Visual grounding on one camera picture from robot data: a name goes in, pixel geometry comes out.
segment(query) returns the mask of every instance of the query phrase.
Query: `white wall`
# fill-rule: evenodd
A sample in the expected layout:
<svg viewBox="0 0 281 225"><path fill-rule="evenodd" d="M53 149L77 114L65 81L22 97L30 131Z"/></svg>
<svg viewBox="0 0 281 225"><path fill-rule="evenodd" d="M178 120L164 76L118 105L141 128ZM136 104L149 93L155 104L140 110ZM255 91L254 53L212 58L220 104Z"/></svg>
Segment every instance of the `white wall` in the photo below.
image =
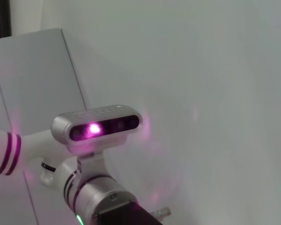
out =
<svg viewBox="0 0 281 225"><path fill-rule="evenodd" d="M12 35L40 30L43 0L10 0Z"/></svg>
<svg viewBox="0 0 281 225"><path fill-rule="evenodd" d="M111 172L164 224L281 225L281 0L45 0L88 107L144 129Z"/></svg>

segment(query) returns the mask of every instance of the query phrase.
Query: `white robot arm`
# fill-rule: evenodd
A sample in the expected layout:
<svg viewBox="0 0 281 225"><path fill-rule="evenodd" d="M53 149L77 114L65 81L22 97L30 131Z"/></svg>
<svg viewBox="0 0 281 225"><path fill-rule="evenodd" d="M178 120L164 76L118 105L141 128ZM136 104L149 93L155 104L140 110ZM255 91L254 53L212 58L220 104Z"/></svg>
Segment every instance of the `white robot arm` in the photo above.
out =
<svg viewBox="0 0 281 225"><path fill-rule="evenodd" d="M137 111L111 105L63 113L55 118L51 130L22 138L0 131L0 174L11 175L41 157L42 182L63 194L81 223L160 225L170 210L146 212L136 197L112 178L104 163L104 149L124 144L141 125Z"/></svg>

